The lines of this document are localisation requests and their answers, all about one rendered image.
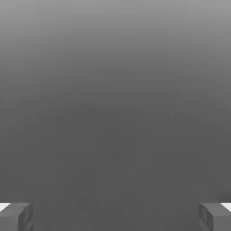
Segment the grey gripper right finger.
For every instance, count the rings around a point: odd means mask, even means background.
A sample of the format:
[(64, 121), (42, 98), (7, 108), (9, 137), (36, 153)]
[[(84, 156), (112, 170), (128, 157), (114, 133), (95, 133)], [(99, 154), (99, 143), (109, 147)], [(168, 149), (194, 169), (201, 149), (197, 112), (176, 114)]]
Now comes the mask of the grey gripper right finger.
[(199, 203), (201, 231), (231, 231), (231, 203)]

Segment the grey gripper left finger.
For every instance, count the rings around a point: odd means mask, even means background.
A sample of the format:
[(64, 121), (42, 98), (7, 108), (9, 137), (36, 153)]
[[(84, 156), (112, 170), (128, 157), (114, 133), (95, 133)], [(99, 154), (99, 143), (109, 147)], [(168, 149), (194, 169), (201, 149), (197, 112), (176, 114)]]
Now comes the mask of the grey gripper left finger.
[(0, 231), (34, 231), (33, 204), (0, 203)]

